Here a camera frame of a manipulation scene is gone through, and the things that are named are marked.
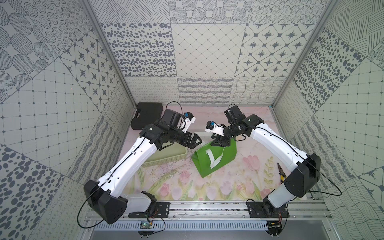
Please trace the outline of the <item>green insulated delivery bag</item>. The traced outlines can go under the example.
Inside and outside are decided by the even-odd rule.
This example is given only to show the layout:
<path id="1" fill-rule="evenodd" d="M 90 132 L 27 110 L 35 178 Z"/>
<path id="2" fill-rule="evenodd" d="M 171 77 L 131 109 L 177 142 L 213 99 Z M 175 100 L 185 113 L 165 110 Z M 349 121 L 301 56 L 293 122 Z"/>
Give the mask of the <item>green insulated delivery bag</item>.
<path id="1" fill-rule="evenodd" d="M 237 155 L 237 144 L 231 140 L 229 147 L 214 147 L 208 143 L 196 150 L 191 156 L 202 178 L 207 177 L 232 162 Z"/>

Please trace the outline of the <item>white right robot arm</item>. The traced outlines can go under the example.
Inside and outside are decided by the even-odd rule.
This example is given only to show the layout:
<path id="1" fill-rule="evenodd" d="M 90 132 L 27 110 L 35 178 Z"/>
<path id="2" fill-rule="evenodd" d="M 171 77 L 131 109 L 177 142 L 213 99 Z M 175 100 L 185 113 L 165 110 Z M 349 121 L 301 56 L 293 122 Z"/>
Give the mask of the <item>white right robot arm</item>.
<path id="1" fill-rule="evenodd" d="M 277 135 L 256 115 L 229 117 L 230 125 L 218 125 L 208 121 L 206 132 L 212 133 L 215 147 L 229 147 L 237 136 L 246 136 L 258 141 L 277 156 L 291 172 L 283 183 L 264 199 L 262 210 L 271 217 L 279 208 L 295 198 L 302 198 L 320 179 L 321 159 L 316 154 L 308 155 Z"/>

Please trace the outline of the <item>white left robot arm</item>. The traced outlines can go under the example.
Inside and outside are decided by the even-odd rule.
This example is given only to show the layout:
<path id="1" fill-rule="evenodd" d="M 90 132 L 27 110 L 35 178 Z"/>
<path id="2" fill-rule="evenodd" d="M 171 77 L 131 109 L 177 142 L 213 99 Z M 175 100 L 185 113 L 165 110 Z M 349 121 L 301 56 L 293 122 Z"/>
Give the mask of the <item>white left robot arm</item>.
<path id="1" fill-rule="evenodd" d="M 108 224 L 115 223 L 129 213 L 152 216 L 156 208 L 153 195 L 141 192 L 127 196 L 123 195 L 123 190 L 142 164 L 156 151 L 163 150 L 163 144 L 166 143 L 177 143 L 194 149 L 202 143 L 202 139 L 197 134 L 177 128 L 154 124 L 145 126 L 134 145 L 115 166 L 97 181 L 86 182 L 85 203 Z"/>

